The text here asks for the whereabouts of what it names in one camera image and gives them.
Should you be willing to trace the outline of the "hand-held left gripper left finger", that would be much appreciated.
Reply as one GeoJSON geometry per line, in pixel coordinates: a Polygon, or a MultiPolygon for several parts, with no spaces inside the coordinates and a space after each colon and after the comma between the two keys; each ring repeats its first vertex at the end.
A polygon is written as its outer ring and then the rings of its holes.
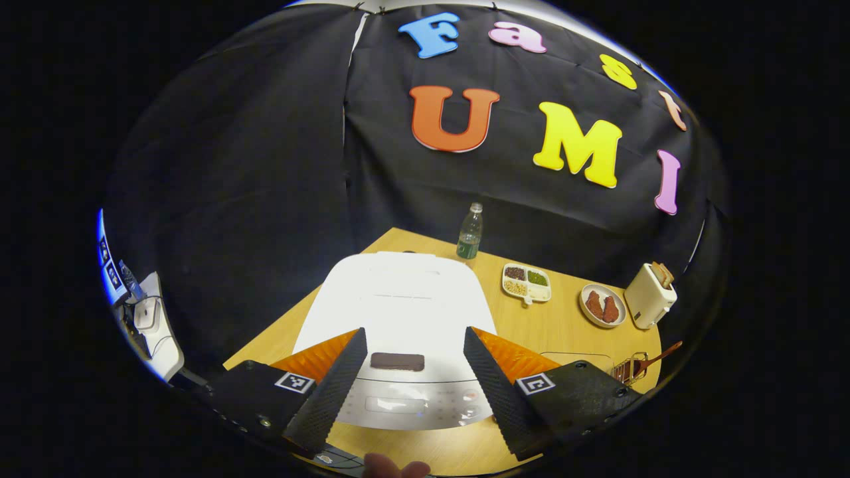
{"type": "Polygon", "coordinates": [[[199,390],[200,403],[266,447],[316,455],[367,357],[353,329],[265,365],[244,360],[199,390]]]}

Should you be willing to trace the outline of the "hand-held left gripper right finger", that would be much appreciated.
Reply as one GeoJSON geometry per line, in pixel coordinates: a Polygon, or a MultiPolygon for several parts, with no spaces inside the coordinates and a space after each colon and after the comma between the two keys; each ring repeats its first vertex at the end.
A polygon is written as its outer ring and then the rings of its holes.
{"type": "Polygon", "coordinates": [[[643,397],[588,361],[560,365],[476,327],[465,331],[464,356],[518,460],[587,441],[643,397]]]}

